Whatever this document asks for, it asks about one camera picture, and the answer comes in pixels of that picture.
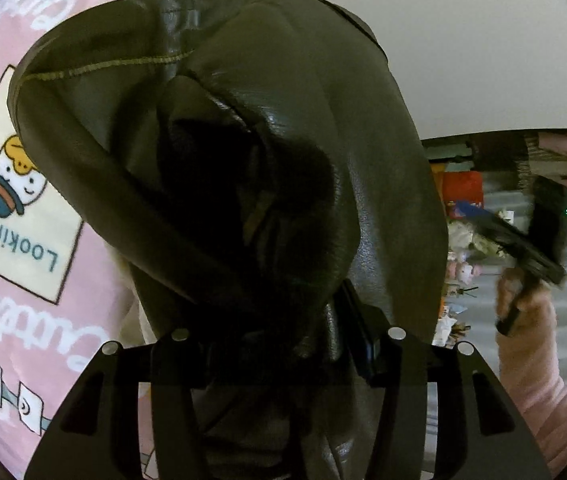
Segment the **person's right hand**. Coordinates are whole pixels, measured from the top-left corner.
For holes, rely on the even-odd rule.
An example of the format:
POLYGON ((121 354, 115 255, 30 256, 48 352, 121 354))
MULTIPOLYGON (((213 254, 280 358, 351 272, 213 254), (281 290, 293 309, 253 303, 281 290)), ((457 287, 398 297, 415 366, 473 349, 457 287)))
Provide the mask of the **person's right hand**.
POLYGON ((518 268, 501 271, 495 312, 497 334, 527 344, 547 339, 556 327, 553 289, 544 281, 528 280, 518 268))

